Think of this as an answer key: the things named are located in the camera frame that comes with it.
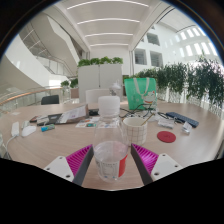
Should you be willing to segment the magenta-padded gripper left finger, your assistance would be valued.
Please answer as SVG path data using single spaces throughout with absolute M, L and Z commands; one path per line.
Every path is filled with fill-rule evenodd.
M 81 186 L 92 157 L 93 148 L 88 145 L 67 157 L 58 156 L 44 170 Z

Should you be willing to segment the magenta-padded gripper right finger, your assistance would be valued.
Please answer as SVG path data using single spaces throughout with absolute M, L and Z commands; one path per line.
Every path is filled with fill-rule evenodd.
M 131 145 L 131 155 L 144 185 L 182 169 L 182 166 L 166 153 L 156 154 L 136 144 Z

